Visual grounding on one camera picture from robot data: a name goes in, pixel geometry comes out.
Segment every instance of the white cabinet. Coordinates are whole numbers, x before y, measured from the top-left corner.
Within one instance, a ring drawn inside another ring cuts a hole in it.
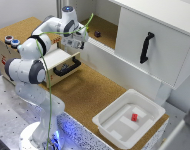
[[[154,37],[148,40],[145,48],[149,32]],[[148,60],[144,63],[140,63],[142,49],[147,50]],[[116,55],[174,86],[189,50],[190,36],[126,8],[121,9]]]

